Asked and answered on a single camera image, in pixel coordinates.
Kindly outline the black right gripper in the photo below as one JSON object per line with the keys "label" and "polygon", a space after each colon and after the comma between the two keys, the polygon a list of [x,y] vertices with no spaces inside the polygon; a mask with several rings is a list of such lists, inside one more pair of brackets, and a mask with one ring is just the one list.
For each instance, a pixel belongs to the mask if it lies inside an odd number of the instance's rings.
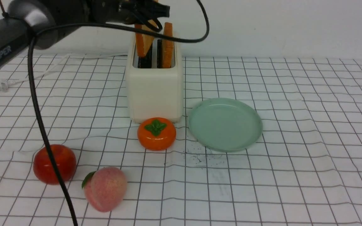
{"label": "black right gripper", "polygon": [[170,6],[157,0],[88,0],[91,21],[122,24],[146,24],[158,22],[170,16]]}

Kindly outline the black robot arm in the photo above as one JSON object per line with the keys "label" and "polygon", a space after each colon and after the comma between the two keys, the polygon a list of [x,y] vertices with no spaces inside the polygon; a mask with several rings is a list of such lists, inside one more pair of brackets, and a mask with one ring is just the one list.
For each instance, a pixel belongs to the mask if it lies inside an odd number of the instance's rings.
{"label": "black robot arm", "polygon": [[75,23],[143,24],[162,30],[159,18],[170,16],[170,6],[157,0],[13,0],[0,19],[0,68],[49,27]]}

